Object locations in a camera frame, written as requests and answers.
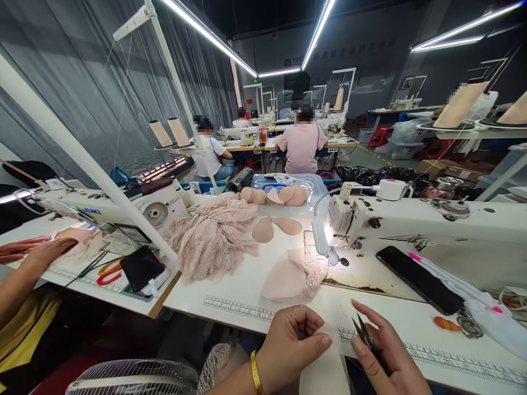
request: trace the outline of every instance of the hand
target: hand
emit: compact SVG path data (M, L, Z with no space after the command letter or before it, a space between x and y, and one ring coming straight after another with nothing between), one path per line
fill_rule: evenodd
M388 375L380 366L369 348L356 337L351 339L351 345L357 359L364 367L377 395L431 395L430 387L423 374L406 350L394 327L381 315L369 307L352 300L351 303L360 313L368 317L377 327L366 323L369 334L379 351L382 352L386 364L391 370Z
M277 311L265 342L256 354L265 393L273 393L295 381L306 366L331 346L328 335L315 335L322 325L324 320L306 306Z
M51 236L42 236L34 239L17 241L1 246L0 264L24 258L25 253L28 253L32 248L38 246L40 243L51 240L51 238Z
M40 244L33 248L20 265L20 268L27 268L39 277L44 270L59 257L67 248L73 247L78 243L72 238L58 239Z

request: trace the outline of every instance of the dark hair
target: dark hair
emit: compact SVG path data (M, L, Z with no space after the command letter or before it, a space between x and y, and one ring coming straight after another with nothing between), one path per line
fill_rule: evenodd
M315 114L313 113L313 107L308 104L304 104L300 108L300 112L298 113L296 119L300 122L309 122L313 120L314 115Z
M195 115L194 123L196 124L197 129L213 129L210 120L203 115Z

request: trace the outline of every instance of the gold bangle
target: gold bangle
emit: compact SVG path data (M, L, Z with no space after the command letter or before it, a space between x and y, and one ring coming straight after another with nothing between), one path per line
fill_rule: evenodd
M251 372L253 372L254 388L256 389L256 395L265 395L262 383L260 381L260 375L258 374L258 367L256 366L256 351L251 353Z

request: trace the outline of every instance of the pink shirt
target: pink shirt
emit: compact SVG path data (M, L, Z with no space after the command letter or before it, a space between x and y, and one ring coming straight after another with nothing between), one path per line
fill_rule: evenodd
M315 153L321 150L328 138L315 123L299 123L288 127L276 138L276 144L287 151L285 172L288 174L315 174L318 170Z

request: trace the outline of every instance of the yellow shirt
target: yellow shirt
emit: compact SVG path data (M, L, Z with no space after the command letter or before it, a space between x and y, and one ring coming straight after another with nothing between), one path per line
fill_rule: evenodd
M17 314L0 330L0 373L31 361L38 342L60 306L60 299L54 299L54 295L49 290L33 290ZM0 393L4 390L0 383Z

